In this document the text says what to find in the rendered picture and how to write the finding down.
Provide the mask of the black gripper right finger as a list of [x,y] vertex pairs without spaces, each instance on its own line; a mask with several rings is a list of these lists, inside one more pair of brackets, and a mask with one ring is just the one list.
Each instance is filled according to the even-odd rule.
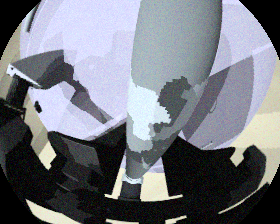
[[181,190],[197,179],[208,165],[230,159],[234,152],[236,147],[204,151],[188,143],[183,137],[177,136],[169,145],[167,152],[161,156],[168,197],[179,196]]

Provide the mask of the black post with grey cap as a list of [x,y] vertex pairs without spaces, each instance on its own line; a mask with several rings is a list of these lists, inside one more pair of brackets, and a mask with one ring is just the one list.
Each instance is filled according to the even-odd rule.
[[131,184],[127,183],[127,181],[123,181],[120,196],[117,196],[117,198],[119,198],[119,200],[141,201],[141,185],[143,184]]

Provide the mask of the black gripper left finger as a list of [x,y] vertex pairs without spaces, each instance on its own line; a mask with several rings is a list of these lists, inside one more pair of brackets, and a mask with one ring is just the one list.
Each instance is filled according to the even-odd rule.
[[64,159],[93,169],[99,176],[105,194],[112,196],[117,173],[120,172],[120,163],[127,149],[125,127],[127,127],[127,121],[120,127],[113,128],[111,132],[89,141],[63,135],[58,131],[47,132],[47,139],[56,152],[56,156],[63,156]]

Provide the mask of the pale grey metal pipe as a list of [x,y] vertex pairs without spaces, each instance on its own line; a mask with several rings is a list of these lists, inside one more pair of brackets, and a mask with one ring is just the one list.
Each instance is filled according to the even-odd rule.
[[140,0],[127,101],[125,175],[141,179],[187,124],[211,75],[222,0]]

